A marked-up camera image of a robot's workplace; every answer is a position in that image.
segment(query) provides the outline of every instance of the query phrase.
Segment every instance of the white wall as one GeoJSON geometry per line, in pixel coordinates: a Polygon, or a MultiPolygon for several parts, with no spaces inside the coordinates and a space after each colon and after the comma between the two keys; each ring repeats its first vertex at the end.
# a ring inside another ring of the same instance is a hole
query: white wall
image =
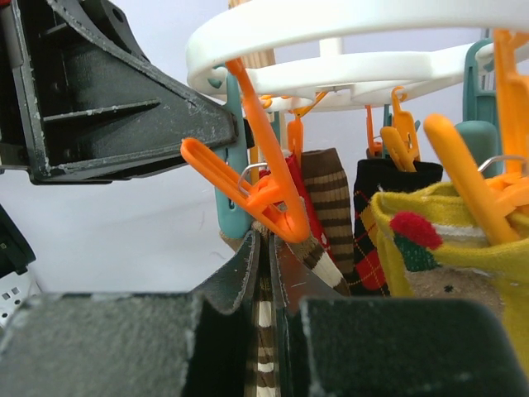
{"type": "MultiPolygon", "coordinates": [[[[227,0],[114,1],[150,60],[180,81],[186,79],[186,40],[227,5],[227,0]]],[[[345,48],[437,50],[478,39],[478,29],[400,31],[347,37],[345,48]]],[[[317,43],[308,43],[278,49],[276,57],[284,62],[317,52],[317,43]]],[[[405,108],[420,120],[440,112],[459,122],[461,87],[405,108]]],[[[374,117],[375,128],[381,127],[381,112],[374,117]]],[[[309,114],[305,127],[307,149],[338,148],[352,188],[356,161],[365,155],[365,112],[309,114]]],[[[423,134],[421,144],[424,160],[435,160],[423,134]]],[[[49,291],[186,290],[231,256],[218,237],[213,189],[190,167],[90,187],[37,187],[25,173],[7,172],[0,176],[0,203],[33,247],[32,269],[49,291]]]]}

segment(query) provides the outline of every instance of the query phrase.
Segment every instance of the argyle sock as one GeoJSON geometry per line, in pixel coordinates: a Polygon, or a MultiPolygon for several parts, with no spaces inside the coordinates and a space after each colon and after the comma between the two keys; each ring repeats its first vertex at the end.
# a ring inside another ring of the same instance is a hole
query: argyle sock
{"type": "Polygon", "coordinates": [[[411,193],[439,182],[441,165],[416,161],[417,172],[397,170],[390,159],[358,162],[355,196],[355,268],[350,290],[353,295],[389,296],[389,289],[376,249],[377,227],[369,201],[378,191],[411,193]]]}
{"type": "Polygon", "coordinates": [[[350,283],[354,270],[354,238],[347,175],[336,149],[302,155],[303,183],[331,246],[338,270],[350,283]]]}

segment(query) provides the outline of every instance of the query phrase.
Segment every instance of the laundry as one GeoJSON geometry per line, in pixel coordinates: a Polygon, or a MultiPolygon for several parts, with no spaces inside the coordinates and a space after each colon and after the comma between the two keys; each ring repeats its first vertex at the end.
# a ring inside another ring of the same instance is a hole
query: laundry
{"type": "Polygon", "coordinates": [[[453,184],[371,201],[380,263],[393,297],[466,298],[503,322],[529,371],[529,217],[509,215],[522,237],[491,246],[453,184]]]}
{"type": "Polygon", "coordinates": [[[392,160],[360,160],[356,168],[355,197],[355,270],[353,295],[389,296],[389,290],[377,252],[377,225],[370,201],[379,191],[404,192],[425,188],[441,181],[441,165],[415,162],[417,172],[397,170],[392,160]]]}

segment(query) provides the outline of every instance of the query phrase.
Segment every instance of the brown striped sock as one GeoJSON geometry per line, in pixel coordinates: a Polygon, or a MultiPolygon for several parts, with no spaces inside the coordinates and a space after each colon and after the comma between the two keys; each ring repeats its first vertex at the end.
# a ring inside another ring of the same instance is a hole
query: brown striped sock
{"type": "Polygon", "coordinates": [[[262,269],[259,282],[259,310],[257,323],[257,396],[276,396],[273,296],[270,268],[262,269]]]}
{"type": "Polygon", "coordinates": [[[329,239],[336,266],[349,284],[355,268],[355,239],[349,183],[336,149],[303,153],[302,172],[305,187],[329,239]]]}

